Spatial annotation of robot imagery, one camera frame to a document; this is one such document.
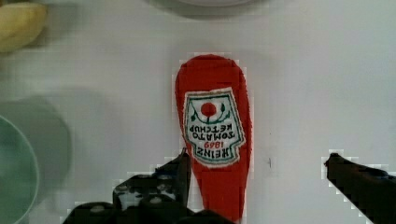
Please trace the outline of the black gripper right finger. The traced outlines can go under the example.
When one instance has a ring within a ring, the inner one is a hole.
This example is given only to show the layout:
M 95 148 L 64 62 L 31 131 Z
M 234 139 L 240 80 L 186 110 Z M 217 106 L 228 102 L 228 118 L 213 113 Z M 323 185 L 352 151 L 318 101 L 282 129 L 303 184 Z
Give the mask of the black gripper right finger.
M 332 153 L 324 162 L 328 180 L 374 224 L 395 224 L 396 178 Z

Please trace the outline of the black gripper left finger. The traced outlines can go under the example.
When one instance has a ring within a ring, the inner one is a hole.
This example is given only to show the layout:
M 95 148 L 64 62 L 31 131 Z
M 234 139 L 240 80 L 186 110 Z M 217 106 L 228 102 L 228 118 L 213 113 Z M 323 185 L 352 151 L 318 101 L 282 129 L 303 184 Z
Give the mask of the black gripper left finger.
M 118 184 L 111 203 L 75 207 L 63 224 L 233 224 L 211 210 L 191 211 L 190 182 L 191 159 L 183 149 L 153 174 L 134 175 Z

